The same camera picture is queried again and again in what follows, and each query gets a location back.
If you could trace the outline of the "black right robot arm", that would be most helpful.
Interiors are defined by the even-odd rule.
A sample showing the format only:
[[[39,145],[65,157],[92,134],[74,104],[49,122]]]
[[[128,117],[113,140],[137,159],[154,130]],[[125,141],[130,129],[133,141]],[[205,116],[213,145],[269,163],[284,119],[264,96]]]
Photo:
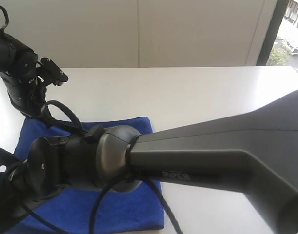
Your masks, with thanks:
[[[298,90],[249,113],[142,135],[120,125],[89,131],[72,116],[68,132],[35,140],[28,158],[0,148],[0,234],[72,187],[99,190],[89,233],[108,191],[153,181],[243,193],[276,234],[298,233]]]

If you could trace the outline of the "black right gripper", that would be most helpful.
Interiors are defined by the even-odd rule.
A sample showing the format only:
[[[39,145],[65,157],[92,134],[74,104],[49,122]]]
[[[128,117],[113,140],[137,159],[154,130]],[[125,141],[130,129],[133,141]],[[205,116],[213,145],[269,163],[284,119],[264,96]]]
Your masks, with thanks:
[[[61,169],[65,136],[41,136],[33,141],[28,158],[20,160],[0,147],[0,234],[31,216],[58,234],[66,231],[34,212],[65,188]]]

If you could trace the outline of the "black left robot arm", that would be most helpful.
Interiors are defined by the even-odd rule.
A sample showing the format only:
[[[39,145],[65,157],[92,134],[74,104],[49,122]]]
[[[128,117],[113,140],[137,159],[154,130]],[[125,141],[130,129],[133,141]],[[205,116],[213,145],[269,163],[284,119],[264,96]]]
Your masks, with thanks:
[[[45,87],[38,77],[38,55],[9,34],[0,33],[0,76],[11,104],[26,117],[40,118]]]

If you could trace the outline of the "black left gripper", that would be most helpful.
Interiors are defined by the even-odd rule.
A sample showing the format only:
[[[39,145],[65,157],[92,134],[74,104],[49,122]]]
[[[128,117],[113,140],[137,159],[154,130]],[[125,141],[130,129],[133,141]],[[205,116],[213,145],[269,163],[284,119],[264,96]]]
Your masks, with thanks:
[[[41,118],[41,109],[46,103],[47,91],[43,82],[37,76],[27,80],[5,72],[0,73],[0,76],[12,106],[26,117]]]

